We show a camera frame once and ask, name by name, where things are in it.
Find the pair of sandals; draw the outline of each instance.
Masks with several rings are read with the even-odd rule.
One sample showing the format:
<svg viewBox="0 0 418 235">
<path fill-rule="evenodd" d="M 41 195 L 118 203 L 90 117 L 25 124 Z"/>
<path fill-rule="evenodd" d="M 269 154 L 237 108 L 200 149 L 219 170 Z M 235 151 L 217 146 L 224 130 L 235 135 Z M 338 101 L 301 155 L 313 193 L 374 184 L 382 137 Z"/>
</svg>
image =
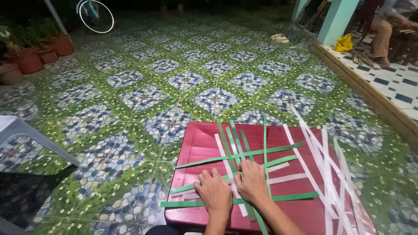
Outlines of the pair of sandals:
<svg viewBox="0 0 418 235">
<path fill-rule="evenodd" d="M 279 43 L 288 43 L 289 42 L 289 40 L 284 36 L 283 33 L 271 36 L 271 40 L 279 42 Z"/>
</svg>

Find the bicycle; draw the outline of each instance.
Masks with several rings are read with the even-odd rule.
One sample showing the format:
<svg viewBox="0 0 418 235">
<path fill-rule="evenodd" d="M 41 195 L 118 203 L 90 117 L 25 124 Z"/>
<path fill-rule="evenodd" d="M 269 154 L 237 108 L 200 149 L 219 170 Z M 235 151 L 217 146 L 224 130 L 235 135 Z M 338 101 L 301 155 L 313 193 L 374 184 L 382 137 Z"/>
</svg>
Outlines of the bicycle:
<svg viewBox="0 0 418 235">
<path fill-rule="evenodd" d="M 76 12 L 84 25 L 96 33 L 107 33 L 115 25 L 109 8 L 98 0 L 80 0 Z"/>
</svg>

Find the teal pillar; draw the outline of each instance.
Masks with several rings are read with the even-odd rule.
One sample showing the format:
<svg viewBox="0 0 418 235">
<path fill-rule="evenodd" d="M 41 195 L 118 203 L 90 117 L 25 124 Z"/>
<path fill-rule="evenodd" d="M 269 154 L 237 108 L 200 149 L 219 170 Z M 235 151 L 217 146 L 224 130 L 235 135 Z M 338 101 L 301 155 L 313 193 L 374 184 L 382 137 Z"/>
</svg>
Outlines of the teal pillar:
<svg viewBox="0 0 418 235">
<path fill-rule="evenodd" d="M 359 0 L 333 0 L 318 34 L 323 45 L 335 45 L 335 41 L 344 33 Z"/>
<path fill-rule="evenodd" d="M 295 22 L 296 19 L 301 15 L 303 9 L 308 4 L 309 0 L 296 0 L 295 8 L 293 9 L 292 21 Z"/>
</svg>

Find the red flower pot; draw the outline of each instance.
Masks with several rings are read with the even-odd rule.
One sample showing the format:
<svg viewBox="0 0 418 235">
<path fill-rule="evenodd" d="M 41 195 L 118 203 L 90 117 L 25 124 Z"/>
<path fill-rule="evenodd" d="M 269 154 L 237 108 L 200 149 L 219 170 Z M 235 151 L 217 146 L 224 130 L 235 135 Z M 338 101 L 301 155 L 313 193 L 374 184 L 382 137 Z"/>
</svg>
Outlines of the red flower pot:
<svg viewBox="0 0 418 235">
<path fill-rule="evenodd" d="M 58 60 L 58 55 L 55 52 L 54 46 L 48 45 L 47 49 L 44 50 L 37 48 L 36 52 L 45 64 L 54 63 Z"/>
<path fill-rule="evenodd" d="M 55 47 L 55 52 L 58 56 L 67 56 L 74 53 L 74 46 L 71 43 L 68 35 L 62 35 L 56 40 L 48 40 L 47 44 Z"/>
<path fill-rule="evenodd" d="M 22 54 L 16 56 L 6 53 L 4 57 L 9 59 L 10 63 L 17 64 L 22 74 L 33 74 L 43 70 L 43 63 L 32 48 L 26 48 Z"/>
<path fill-rule="evenodd" d="M 5 64 L 0 66 L 0 84 L 13 85 L 23 81 L 23 74 L 17 64 Z"/>
</svg>

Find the bicycle tire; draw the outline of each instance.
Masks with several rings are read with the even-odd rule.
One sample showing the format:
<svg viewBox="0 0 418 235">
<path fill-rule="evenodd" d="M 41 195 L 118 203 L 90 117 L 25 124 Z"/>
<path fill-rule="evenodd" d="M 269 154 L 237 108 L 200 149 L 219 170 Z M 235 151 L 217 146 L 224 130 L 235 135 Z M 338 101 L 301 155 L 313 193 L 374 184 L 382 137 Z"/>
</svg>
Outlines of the bicycle tire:
<svg viewBox="0 0 418 235">
<path fill-rule="evenodd" d="M 106 8 L 106 10 L 110 13 L 110 16 L 111 16 L 111 18 L 112 18 L 112 25 L 110 26 L 110 29 L 108 29 L 107 31 L 103 31 L 103 32 L 100 32 L 100 31 L 97 31 L 97 30 L 94 30 L 94 29 L 92 29 L 85 21 L 84 21 L 84 19 L 83 19 L 83 15 L 82 15 L 82 8 L 83 8 L 83 6 L 84 6 L 84 4 L 86 4 L 86 3 L 88 3 L 89 2 L 89 0 L 85 0 L 84 2 L 82 2 L 81 4 L 80 4 L 80 6 L 79 6 L 79 8 L 78 8 L 78 12 L 79 12 L 79 16 L 80 16 L 80 18 L 81 18 L 81 21 L 83 22 L 83 24 L 85 25 L 85 26 L 87 26 L 87 28 L 89 28 L 90 30 L 92 30 L 93 32 L 96 32 L 96 33 L 108 33 L 108 32 L 110 32 L 112 29 L 113 29 L 113 27 L 115 26 L 115 19 L 113 18 L 113 14 L 112 14 L 112 12 L 109 10 L 109 8 L 107 8 L 107 6 L 106 5 L 104 5 L 103 3 L 101 3 L 101 2 L 99 2 L 99 1 L 97 1 L 97 0 L 91 0 L 92 2 L 96 2 L 97 4 L 101 4 L 103 7 L 105 7 Z"/>
</svg>

